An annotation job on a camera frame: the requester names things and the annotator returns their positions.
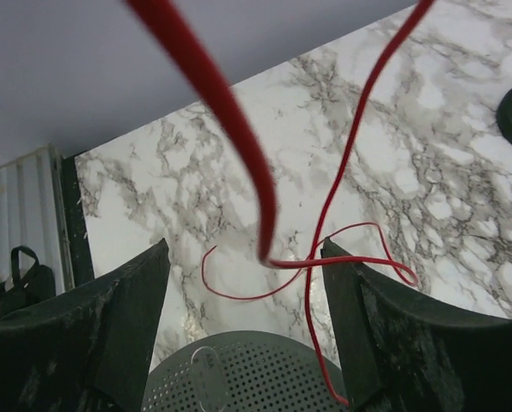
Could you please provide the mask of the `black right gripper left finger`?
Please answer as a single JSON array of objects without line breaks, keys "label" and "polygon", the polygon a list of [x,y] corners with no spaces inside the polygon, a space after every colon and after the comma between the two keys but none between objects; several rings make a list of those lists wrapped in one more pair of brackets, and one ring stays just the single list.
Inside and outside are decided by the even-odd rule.
[{"label": "black right gripper left finger", "polygon": [[0,319],[0,411],[139,411],[168,244]]}]

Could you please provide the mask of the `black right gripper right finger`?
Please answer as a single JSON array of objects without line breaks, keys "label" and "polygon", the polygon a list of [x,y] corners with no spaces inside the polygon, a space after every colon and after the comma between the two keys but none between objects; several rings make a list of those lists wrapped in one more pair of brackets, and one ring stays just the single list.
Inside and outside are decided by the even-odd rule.
[{"label": "black right gripper right finger", "polygon": [[512,411],[512,319],[384,276],[330,240],[326,297],[353,411]]}]

